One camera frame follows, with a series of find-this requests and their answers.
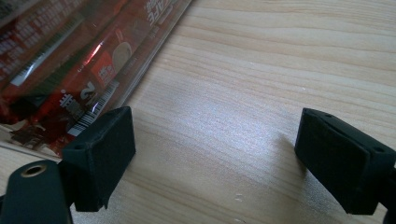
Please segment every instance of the wood grain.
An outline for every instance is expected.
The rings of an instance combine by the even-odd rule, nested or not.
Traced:
[[[311,107],[396,148],[395,22],[395,1],[194,1],[127,104],[137,154],[108,210],[75,222],[381,223],[293,146]],[[2,189],[27,162],[3,151]]]

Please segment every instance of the black clamp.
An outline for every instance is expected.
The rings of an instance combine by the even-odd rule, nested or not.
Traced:
[[[0,223],[72,223],[69,207],[97,212],[135,154],[130,107],[105,113],[63,149],[63,160],[16,170],[0,198]]]
[[[337,117],[305,108],[295,145],[300,161],[353,215],[388,208],[396,223],[396,152]]]

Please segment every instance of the black rubber pad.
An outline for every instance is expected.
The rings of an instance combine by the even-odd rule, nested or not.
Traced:
[[[73,201],[82,212],[96,212],[107,207],[111,193],[119,183],[135,154],[134,126],[130,107],[105,113],[72,143],[63,149],[61,162],[66,194],[73,187]]]
[[[305,108],[295,153],[349,214],[372,215],[396,153],[333,115]]]

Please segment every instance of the red label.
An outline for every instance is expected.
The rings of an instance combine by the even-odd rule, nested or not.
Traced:
[[[111,56],[106,51],[100,56],[98,62],[92,67],[91,71],[95,74],[96,79],[103,88],[105,88],[116,76]]]

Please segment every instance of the product package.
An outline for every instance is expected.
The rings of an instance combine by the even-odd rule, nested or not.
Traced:
[[[0,12],[9,20],[0,24],[0,145],[62,157],[66,144],[125,103],[190,1],[2,2],[10,12]],[[62,16],[44,10],[63,3],[72,7]],[[14,35],[21,32],[17,27],[40,21],[37,15],[59,20],[27,46]]]

